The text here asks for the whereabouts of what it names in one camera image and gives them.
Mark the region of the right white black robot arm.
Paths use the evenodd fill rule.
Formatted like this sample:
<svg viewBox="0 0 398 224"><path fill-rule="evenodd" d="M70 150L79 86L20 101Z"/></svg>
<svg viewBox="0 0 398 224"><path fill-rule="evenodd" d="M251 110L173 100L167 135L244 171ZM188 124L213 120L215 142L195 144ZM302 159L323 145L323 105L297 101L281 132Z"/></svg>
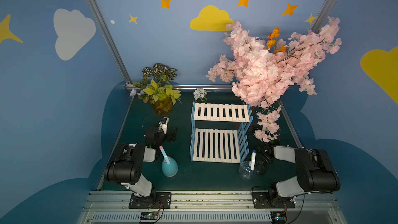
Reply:
<svg viewBox="0 0 398 224"><path fill-rule="evenodd" d="M296 168L296 176L271 185L267 193L269 201L289 201L309 193L329 194L340 190L338 173L325 150L266 145L258 152L265 163L272 164L277 159L293 163Z"/></svg>

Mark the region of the clear blue-capped spray bottle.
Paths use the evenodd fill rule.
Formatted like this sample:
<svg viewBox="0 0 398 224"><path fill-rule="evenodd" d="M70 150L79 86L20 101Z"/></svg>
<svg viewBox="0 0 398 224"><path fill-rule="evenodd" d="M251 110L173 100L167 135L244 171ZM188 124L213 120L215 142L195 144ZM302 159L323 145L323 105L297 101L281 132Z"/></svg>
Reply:
<svg viewBox="0 0 398 224"><path fill-rule="evenodd" d="M255 150L251 153L251 158L249 161L244 161L239 166L239 176L243 180L251 180L254 172L255 172L255 164L256 164L256 155L257 152Z"/></svg>

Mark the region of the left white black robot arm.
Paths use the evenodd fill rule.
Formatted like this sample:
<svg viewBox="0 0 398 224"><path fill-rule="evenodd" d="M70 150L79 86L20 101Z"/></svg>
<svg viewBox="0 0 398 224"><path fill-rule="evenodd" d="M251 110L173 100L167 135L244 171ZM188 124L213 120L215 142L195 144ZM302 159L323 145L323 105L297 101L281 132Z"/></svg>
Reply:
<svg viewBox="0 0 398 224"><path fill-rule="evenodd" d="M163 143L175 141L177 130L174 128L167 132L160 124L148 129L144 143L117 145L104 171L104 179L132 191L135 197L153 199L155 187L143 175L143 164L162 158L163 174L175 176L178 172L177 162L166 154Z"/></svg>

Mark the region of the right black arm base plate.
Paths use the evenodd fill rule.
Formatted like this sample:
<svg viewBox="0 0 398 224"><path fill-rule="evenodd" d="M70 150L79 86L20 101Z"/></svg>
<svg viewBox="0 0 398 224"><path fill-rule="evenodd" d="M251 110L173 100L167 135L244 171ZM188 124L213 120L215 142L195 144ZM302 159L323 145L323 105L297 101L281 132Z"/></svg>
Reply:
<svg viewBox="0 0 398 224"><path fill-rule="evenodd" d="M282 198L278 194L270 195L268 192L254 191L251 195L254 208L295 208L291 198Z"/></svg>

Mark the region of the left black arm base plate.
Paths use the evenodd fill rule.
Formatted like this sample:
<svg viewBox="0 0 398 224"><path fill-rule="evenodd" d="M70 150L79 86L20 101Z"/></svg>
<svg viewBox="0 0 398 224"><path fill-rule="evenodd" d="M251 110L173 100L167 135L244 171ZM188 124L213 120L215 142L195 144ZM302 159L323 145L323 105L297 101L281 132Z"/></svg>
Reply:
<svg viewBox="0 0 398 224"><path fill-rule="evenodd" d="M170 209L172 200L171 192L156 192L149 197L138 197L131 195L129 209Z"/></svg>

